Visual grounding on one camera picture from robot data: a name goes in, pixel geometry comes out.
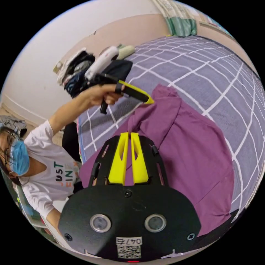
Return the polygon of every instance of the hair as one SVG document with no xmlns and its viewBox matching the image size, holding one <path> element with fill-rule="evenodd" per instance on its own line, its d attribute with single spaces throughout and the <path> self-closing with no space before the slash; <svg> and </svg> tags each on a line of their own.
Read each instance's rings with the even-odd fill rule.
<svg viewBox="0 0 265 265">
<path fill-rule="evenodd" d="M 0 127 L 0 135 L 3 134 L 3 133 L 6 133 L 6 132 L 9 133 L 9 134 L 13 134 L 13 135 L 16 135 L 16 136 L 19 137 L 19 135 L 18 135 L 14 130 L 12 130 L 12 129 L 6 127 L 6 126 L 1 126 L 1 127 Z M 2 150 L 2 149 L 0 148 L 0 155 L 1 155 L 1 156 L 4 158 L 4 160 L 5 160 L 5 159 L 6 159 L 6 158 L 5 158 L 5 156 L 6 156 L 6 150 Z M 13 178 L 13 177 L 10 177 L 9 172 L 8 172 L 8 170 L 7 170 L 7 168 L 6 168 L 6 165 L 5 165 L 5 163 L 2 162 L 1 159 L 0 159 L 0 169 L 1 169 L 2 173 L 3 173 L 4 175 L 8 176 L 8 178 L 9 178 L 13 183 L 15 183 L 15 184 L 18 185 L 18 186 L 21 186 L 21 183 L 20 183 L 18 177 L 14 177 L 14 178 Z"/>
</svg>

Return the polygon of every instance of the finger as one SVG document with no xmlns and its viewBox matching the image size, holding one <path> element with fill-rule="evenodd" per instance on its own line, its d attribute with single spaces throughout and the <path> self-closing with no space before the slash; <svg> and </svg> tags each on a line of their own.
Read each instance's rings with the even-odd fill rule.
<svg viewBox="0 0 265 265">
<path fill-rule="evenodd" d="M 106 85 L 103 85 L 101 87 L 101 89 L 103 90 L 104 93 L 115 93 L 115 89 L 116 89 L 116 84 L 106 84 Z"/>
<path fill-rule="evenodd" d="M 119 98 L 112 96 L 112 95 L 106 95 L 106 97 L 105 97 L 105 101 L 109 100 L 109 101 L 116 102 L 116 101 L 118 101 L 118 99 Z"/>
<path fill-rule="evenodd" d="M 107 98 L 107 99 L 105 100 L 105 102 L 106 102 L 108 105 L 114 105 L 114 104 L 116 103 L 115 100 L 110 99 L 110 98 Z"/>
<path fill-rule="evenodd" d="M 122 95 L 120 94 L 116 94 L 116 93 L 109 93 L 108 94 L 109 96 L 113 97 L 114 99 L 118 100 L 119 98 L 122 97 Z"/>
</svg>

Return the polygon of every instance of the label sticker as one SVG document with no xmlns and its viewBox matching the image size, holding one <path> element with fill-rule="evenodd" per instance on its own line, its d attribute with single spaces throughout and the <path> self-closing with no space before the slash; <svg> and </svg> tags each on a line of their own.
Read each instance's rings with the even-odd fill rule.
<svg viewBox="0 0 265 265">
<path fill-rule="evenodd" d="M 116 237 L 119 259 L 140 259 L 142 237 Z"/>
</svg>

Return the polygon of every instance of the qr code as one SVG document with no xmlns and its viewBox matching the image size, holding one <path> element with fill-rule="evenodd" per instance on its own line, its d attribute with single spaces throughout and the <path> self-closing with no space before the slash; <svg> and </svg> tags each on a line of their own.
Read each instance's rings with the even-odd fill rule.
<svg viewBox="0 0 265 265">
<path fill-rule="evenodd" d="M 117 245 L 118 258 L 120 259 L 140 259 L 141 258 L 141 246 L 125 246 Z"/>
</svg>

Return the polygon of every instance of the purple cloth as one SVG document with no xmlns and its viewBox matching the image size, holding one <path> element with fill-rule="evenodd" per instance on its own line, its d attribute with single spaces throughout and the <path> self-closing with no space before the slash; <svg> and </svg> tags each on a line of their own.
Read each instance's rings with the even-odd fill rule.
<svg viewBox="0 0 265 265">
<path fill-rule="evenodd" d="M 169 186 L 194 205 L 202 224 L 198 236 L 207 234 L 230 217 L 234 170 L 223 133 L 186 104 L 174 88 L 158 85 L 152 98 L 154 104 L 137 108 L 114 135 L 137 132 L 153 140 L 164 161 Z M 98 152 L 81 167 L 84 187 Z M 129 141 L 125 185 L 133 185 L 131 161 Z"/>
</svg>

